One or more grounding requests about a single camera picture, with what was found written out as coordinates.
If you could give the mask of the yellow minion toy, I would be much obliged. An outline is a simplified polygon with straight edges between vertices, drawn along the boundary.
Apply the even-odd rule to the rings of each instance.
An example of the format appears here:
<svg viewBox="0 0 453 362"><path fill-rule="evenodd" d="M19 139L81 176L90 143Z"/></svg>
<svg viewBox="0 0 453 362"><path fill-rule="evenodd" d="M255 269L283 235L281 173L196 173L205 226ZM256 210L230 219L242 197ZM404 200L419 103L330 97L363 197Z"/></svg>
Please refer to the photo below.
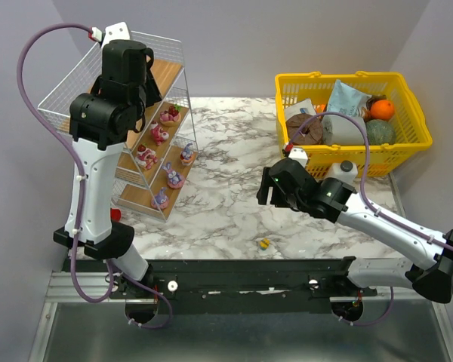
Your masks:
<svg viewBox="0 0 453 362"><path fill-rule="evenodd" d="M259 248L266 250L270 246L270 241L266 238L259 241Z"/></svg>

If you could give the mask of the pink strawberry donut toy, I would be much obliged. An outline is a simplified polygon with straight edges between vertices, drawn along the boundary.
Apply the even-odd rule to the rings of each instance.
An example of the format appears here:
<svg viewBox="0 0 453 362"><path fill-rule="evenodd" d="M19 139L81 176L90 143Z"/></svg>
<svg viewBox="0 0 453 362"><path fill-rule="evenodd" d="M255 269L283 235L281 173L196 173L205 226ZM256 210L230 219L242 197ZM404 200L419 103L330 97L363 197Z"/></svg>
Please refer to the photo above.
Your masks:
<svg viewBox="0 0 453 362"><path fill-rule="evenodd" d="M168 109L160 112L159 121L166 127L173 127L179 124L182 120L181 109L182 107L179 105L169 106Z"/></svg>

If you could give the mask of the pink strawberry figure toy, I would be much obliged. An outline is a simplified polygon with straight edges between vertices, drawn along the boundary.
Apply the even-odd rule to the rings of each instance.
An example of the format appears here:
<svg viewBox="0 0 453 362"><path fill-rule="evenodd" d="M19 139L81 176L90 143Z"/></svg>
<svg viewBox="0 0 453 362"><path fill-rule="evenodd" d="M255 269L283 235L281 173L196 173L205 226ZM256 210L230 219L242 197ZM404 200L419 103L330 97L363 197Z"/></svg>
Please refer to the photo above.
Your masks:
<svg viewBox="0 0 453 362"><path fill-rule="evenodd" d="M157 121L151 122L149 131L157 146L160 146L169 139L169 133Z"/></svg>

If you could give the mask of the purple figure orange donut toy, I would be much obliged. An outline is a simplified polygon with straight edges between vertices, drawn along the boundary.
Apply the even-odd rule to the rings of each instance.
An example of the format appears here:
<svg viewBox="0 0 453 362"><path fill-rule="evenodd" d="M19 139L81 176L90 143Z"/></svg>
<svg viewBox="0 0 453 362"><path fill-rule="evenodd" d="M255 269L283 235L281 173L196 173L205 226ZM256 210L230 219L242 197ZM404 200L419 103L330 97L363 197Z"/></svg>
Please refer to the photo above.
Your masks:
<svg viewBox="0 0 453 362"><path fill-rule="evenodd" d="M180 161L183 166L189 166L194 162L193 143L187 143L180 153Z"/></svg>

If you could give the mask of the red strawberry cake toy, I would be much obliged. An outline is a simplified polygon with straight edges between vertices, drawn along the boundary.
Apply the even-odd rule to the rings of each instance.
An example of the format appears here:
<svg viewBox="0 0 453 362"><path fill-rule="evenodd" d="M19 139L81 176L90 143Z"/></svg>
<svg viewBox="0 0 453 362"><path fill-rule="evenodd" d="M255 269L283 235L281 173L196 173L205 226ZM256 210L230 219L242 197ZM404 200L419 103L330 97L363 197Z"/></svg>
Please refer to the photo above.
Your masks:
<svg viewBox="0 0 453 362"><path fill-rule="evenodd" d="M146 170L150 170L158 162L158 160L159 159L154 150L147 147L145 144L140 144L138 146L135 161L139 166Z"/></svg>

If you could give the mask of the purple bunny pink donut toy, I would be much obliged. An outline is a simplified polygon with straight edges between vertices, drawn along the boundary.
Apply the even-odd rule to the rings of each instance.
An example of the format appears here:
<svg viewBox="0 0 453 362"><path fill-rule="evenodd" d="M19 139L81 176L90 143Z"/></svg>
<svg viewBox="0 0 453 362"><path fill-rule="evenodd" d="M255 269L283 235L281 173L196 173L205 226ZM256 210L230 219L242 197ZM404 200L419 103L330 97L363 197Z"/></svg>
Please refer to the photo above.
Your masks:
<svg viewBox="0 0 453 362"><path fill-rule="evenodd" d="M166 195L168 187L160 188L159 192L153 196L151 207L156 210L164 210L169 205L169 197Z"/></svg>

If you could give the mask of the yellow plastic basket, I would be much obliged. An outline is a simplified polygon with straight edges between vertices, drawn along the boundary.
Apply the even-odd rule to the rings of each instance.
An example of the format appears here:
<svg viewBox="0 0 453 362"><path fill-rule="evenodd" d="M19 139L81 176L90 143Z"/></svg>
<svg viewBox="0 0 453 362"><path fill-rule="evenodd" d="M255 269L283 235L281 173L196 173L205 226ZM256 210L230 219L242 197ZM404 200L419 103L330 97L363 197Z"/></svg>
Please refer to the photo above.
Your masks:
<svg viewBox="0 0 453 362"><path fill-rule="evenodd" d="M385 176L417 152L430 148L433 138L428 130L423 110L402 74L398 72L364 72L352 74L280 73L275 77L276 131L279 150L290 140L285 115L289 106L310 100L314 106L325 106L336 81L341 81L365 94L385 96L395 107L389 120L396 133L393 144L369 146L368 176ZM365 166L365 144L353 123L341 119L347 134L357 137L352 145L334 143L302 146L307 153L306 169L315 177L323 178L333 163L352 161L359 172Z"/></svg>

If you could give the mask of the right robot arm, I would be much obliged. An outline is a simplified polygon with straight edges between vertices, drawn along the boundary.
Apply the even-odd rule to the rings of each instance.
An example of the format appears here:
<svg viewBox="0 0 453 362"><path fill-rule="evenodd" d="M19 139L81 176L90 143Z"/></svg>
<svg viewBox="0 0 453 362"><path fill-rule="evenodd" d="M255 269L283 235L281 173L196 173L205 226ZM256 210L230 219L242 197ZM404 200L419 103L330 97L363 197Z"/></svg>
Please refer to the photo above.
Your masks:
<svg viewBox="0 0 453 362"><path fill-rule="evenodd" d="M451 301L453 229L443 233L413 223L340 179L317 181L291 158L263 169L257 201L350 227L402 254L394 262L351 262L347 277L357 287L404 287L433 302Z"/></svg>

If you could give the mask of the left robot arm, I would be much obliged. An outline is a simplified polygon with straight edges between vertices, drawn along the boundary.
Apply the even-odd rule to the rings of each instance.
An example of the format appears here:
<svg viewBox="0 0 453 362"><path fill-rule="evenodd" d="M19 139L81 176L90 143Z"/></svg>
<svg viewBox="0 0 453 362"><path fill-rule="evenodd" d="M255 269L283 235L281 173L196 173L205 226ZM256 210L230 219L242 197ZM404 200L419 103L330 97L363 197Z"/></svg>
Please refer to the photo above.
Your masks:
<svg viewBox="0 0 453 362"><path fill-rule="evenodd" d="M136 285L151 286L153 269L133 245L132 227L112 220L110 203L117 164L128 133L144 121L148 60L153 51L133 40L112 40L102 49L102 72L69 106L69 133L78 158L69 217L54 242L82 246L108 260Z"/></svg>

